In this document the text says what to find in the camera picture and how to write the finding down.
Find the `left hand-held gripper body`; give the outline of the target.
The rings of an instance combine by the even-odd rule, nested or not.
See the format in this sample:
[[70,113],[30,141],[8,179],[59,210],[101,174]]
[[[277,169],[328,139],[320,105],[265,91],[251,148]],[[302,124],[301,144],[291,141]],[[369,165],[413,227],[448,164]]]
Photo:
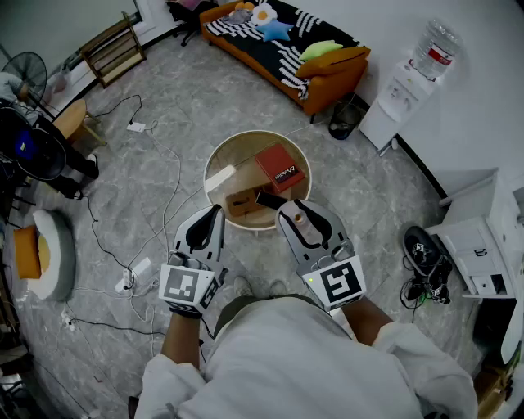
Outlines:
[[161,265],[159,298],[172,312],[205,313],[227,272],[219,261],[171,252],[168,263]]

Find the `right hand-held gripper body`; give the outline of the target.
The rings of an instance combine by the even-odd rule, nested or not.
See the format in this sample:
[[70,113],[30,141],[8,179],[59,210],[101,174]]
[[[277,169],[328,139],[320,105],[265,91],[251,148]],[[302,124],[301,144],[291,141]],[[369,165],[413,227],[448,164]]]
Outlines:
[[315,262],[299,264],[297,274],[324,311],[355,302],[366,293],[361,262],[349,240],[344,240]]

